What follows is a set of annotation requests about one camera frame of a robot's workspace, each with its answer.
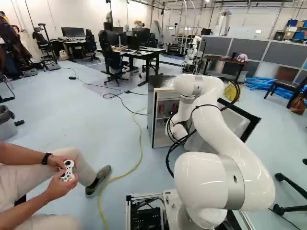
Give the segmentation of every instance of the shoe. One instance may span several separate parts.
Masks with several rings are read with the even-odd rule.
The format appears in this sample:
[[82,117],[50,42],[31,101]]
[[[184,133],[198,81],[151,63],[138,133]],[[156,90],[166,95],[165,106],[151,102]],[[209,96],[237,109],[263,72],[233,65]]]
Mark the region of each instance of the shoe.
[[111,171],[112,168],[110,165],[107,165],[100,169],[94,182],[90,186],[87,186],[85,188],[85,194],[87,196],[92,195],[96,191],[97,187],[111,174]]

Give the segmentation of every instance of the beige pants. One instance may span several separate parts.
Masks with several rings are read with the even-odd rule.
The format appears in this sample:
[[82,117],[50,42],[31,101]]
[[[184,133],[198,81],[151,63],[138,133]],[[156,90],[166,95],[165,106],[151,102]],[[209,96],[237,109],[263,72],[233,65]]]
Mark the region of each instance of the beige pants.
[[[78,158],[75,172],[83,186],[89,186],[96,172],[86,163],[76,148],[58,149],[54,155]],[[55,174],[45,165],[0,165],[0,212],[14,206],[14,202]],[[80,224],[74,216],[33,215],[16,230],[79,230]]]

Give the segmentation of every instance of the white robotic arm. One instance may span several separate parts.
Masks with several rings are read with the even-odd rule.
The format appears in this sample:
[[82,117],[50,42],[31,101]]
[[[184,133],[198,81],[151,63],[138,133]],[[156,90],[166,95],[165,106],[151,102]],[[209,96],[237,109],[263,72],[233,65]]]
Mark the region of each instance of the white robotic arm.
[[172,118],[173,135],[180,138],[185,134],[184,127],[177,123],[188,120],[196,107],[192,113],[194,126],[219,153],[187,152],[175,163],[176,189],[189,217],[198,226],[210,229],[224,220],[226,209],[268,208],[275,198],[273,180],[260,159],[225,124],[217,107],[223,82],[186,74],[175,78],[175,89],[182,100]]

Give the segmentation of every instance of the yellow cable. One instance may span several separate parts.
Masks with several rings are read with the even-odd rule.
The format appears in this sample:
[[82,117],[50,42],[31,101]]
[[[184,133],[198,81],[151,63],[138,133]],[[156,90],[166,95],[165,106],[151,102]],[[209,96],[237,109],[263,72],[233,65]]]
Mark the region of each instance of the yellow cable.
[[140,159],[139,159],[139,162],[138,162],[131,170],[129,170],[129,171],[126,172],[125,174],[122,174],[121,176],[117,176],[117,177],[114,177],[114,178],[108,180],[108,181],[104,184],[104,186],[102,187],[102,189],[101,189],[101,191],[100,191],[100,194],[99,194],[99,196],[98,196],[98,207],[99,207],[99,212],[100,212],[100,215],[101,215],[101,217],[102,217],[102,220],[104,221],[105,229],[106,229],[106,230],[109,230],[109,226],[108,226],[108,224],[107,224],[106,217],[105,217],[104,213],[102,212],[102,207],[101,207],[101,197],[102,197],[102,193],[104,192],[105,188],[108,186],[109,183],[111,183],[112,181],[115,181],[115,180],[117,180],[117,179],[120,179],[120,178],[122,178],[122,177],[124,177],[124,176],[127,176],[127,175],[129,175],[130,173],[132,173],[132,172],[140,165],[140,163],[141,163],[141,161],[142,161],[142,158],[143,158],[143,149],[142,149],[142,127],[141,127],[141,125],[135,120],[135,115],[136,115],[136,114],[134,113],[133,116],[132,116],[132,119],[133,119],[133,121],[138,125],[138,127],[139,127],[139,129],[140,129],[140,140],[139,140],[139,142],[140,142],[141,157],[140,157]]

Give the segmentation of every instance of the game controller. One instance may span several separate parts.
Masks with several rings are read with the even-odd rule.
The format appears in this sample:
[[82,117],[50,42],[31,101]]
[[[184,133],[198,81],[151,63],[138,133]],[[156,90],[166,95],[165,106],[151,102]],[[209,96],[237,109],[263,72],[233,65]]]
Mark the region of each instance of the game controller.
[[72,173],[72,169],[75,166],[75,162],[73,160],[64,161],[66,165],[66,172],[60,177],[60,179],[64,182],[68,182],[75,179],[75,175]]

